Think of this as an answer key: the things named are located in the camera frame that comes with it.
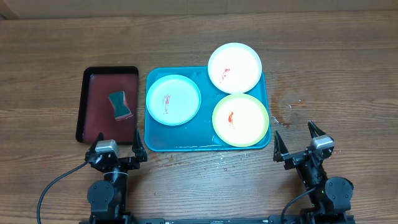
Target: wood grain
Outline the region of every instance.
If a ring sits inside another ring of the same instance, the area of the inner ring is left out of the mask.
[[[75,128],[86,67],[140,70],[143,134],[146,75],[155,67],[206,65],[227,42],[260,55],[272,130],[291,151],[309,144],[310,119],[333,136],[337,153],[324,166],[329,177],[354,183],[349,214],[358,223],[395,223],[397,27],[397,11],[2,21],[0,223],[35,223],[44,187],[83,162],[88,146],[76,142]],[[149,161],[129,173],[128,208],[141,218],[280,213],[303,187],[296,171],[272,161],[273,144],[233,152],[149,150]],[[84,167],[55,184],[44,199],[43,223],[87,219],[86,191],[100,179]],[[307,199],[287,213],[306,206]]]
[[[1,2],[16,15],[15,19],[398,9],[397,0],[0,0]]]

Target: white plate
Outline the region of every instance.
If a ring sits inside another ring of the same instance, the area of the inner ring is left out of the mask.
[[[225,93],[245,93],[256,86],[262,72],[258,54],[240,43],[224,44],[209,59],[211,82]]]
[[[198,86],[182,75],[167,75],[158,79],[147,92],[149,114],[166,125],[190,121],[198,112],[201,96]]]
[[[224,142],[236,147],[248,147],[266,135],[269,116],[264,105],[247,94],[224,97],[213,111],[213,128]]]

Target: red sauce stain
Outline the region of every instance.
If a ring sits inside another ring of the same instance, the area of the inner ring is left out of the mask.
[[[230,111],[229,116],[228,116],[229,125],[233,125],[232,115],[234,115],[234,113],[232,111]]]
[[[220,83],[221,83],[222,81],[224,81],[224,78],[228,75],[228,72],[229,72],[229,71],[231,71],[231,69],[225,68],[225,70],[224,70],[224,72],[223,72],[223,75],[221,76]]]
[[[165,95],[165,96],[163,97],[164,111],[166,112],[166,114],[169,113],[169,111],[167,110],[167,106],[169,105],[169,103],[170,103],[170,95],[167,94],[167,95]]]

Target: green-rimmed plate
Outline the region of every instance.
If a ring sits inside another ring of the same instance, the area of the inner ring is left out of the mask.
[[[248,147],[259,142],[269,127],[266,108],[247,94],[224,97],[214,108],[212,120],[218,137],[236,147]]]

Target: green sponge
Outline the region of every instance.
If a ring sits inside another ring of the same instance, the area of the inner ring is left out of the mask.
[[[120,121],[132,116],[130,109],[127,107],[126,95],[124,91],[117,91],[109,94],[109,100],[114,109],[114,118]]]

